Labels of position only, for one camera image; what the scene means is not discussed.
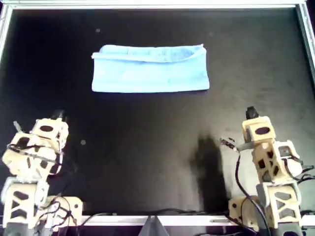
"black surface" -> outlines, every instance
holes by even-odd
[[[208,50],[209,91],[91,90],[91,55],[104,44],[200,43]],[[14,120],[30,130],[36,118],[65,109],[70,131],[65,153],[78,167],[65,194],[80,197],[90,211],[226,210],[223,175],[233,195],[230,163],[236,159],[225,155],[222,167],[214,140],[223,135],[241,141],[240,125],[250,105],[271,117],[280,139],[290,138],[310,156],[314,97],[293,9],[13,14],[0,72],[0,145],[13,137]],[[248,177],[241,181],[254,189],[249,175],[255,176],[254,167],[243,173]],[[7,175],[2,167],[1,179]],[[51,194],[64,185],[55,179]]]

